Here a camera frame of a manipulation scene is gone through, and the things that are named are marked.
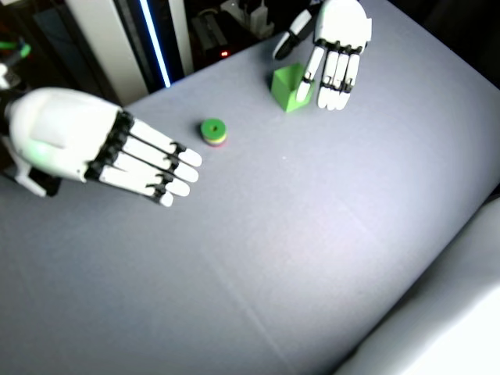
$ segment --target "gray table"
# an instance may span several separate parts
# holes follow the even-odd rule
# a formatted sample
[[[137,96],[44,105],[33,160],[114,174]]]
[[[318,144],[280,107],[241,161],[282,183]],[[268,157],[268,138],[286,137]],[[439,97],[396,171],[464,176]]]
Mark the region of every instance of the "gray table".
[[[282,112],[276,39],[130,107],[204,156],[172,209],[0,180],[0,373],[321,374],[359,343],[500,181],[500,92],[363,4],[373,42],[343,112]],[[224,148],[199,139],[210,116]]]

